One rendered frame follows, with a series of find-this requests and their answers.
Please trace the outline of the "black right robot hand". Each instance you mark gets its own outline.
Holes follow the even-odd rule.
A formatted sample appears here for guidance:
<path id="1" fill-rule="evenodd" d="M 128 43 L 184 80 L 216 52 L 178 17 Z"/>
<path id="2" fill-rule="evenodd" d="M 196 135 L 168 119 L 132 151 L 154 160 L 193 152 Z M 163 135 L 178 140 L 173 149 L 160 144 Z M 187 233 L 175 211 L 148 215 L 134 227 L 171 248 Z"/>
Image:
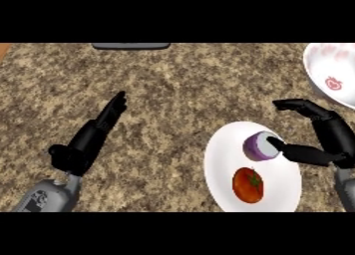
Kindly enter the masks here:
<path id="1" fill-rule="evenodd" d="M 355 132 L 345 119 L 335 111 L 329 111 L 314 102 L 304 99 L 276 100 L 280 111 L 298 111 L 311 119 L 323 148 L 286 143 L 280 138 L 267 140 L 295 162 L 329 166 L 335 163 L 341 168 L 355 168 Z"/>

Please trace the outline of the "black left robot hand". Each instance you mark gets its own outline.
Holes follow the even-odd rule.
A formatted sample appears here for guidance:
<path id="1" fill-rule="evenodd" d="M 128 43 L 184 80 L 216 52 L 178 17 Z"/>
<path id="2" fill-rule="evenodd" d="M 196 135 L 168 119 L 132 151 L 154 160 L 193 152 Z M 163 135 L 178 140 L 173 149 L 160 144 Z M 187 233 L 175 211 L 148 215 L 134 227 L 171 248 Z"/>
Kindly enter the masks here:
<path id="1" fill-rule="evenodd" d="M 83 125 L 70 144 L 54 144 L 51 146 L 49 153 L 55 168 L 76 176 L 86 174 L 126 109 L 126 92 L 120 91 L 108 102 L 100 116 Z"/>

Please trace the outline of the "purple can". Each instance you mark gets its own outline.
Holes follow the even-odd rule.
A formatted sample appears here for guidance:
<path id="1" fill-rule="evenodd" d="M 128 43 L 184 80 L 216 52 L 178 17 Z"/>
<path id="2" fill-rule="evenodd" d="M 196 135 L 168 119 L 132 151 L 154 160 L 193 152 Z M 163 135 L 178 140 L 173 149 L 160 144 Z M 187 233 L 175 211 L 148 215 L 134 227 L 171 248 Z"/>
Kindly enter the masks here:
<path id="1" fill-rule="evenodd" d="M 276 137 L 276 134 L 270 131 L 261 131 L 253 134 L 244 141 L 244 154 L 255 161 L 276 159 L 280 155 L 280 150 L 267 140 L 270 137 Z"/>

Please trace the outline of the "white bowl with red print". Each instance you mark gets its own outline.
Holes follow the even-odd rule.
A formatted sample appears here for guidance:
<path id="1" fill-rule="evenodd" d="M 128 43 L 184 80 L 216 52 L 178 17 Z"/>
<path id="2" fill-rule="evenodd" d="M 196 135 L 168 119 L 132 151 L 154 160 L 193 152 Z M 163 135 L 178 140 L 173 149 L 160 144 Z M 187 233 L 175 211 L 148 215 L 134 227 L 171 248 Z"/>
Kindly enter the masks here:
<path id="1" fill-rule="evenodd" d="M 355 110 L 355 43 L 311 43 L 304 67 L 318 95 Z"/>

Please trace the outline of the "white plate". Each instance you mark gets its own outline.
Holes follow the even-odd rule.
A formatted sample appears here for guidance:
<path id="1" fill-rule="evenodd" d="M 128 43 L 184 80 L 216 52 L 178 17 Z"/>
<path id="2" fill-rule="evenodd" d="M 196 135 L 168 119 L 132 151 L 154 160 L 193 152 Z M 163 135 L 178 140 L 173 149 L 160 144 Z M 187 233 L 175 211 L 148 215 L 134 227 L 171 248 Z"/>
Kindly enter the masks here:
<path id="1" fill-rule="evenodd" d="M 205 178 L 213 199 L 227 212 L 289 212 L 302 196 L 299 164 L 280 154 L 253 160 L 243 150 L 246 140 L 268 127 L 234 122 L 213 134 L 205 152 Z"/>

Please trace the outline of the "red tomato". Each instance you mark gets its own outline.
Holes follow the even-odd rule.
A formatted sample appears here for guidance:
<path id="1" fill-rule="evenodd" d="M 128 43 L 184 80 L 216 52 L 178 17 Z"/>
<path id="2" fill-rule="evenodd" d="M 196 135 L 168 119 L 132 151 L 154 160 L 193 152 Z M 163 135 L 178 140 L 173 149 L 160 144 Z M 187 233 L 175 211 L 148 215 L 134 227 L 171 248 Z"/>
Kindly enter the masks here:
<path id="1" fill-rule="evenodd" d="M 264 180 L 253 168 L 243 167 L 233 177 L 233 191 L 246 203 L 258 203 L 264 198 Z"/>

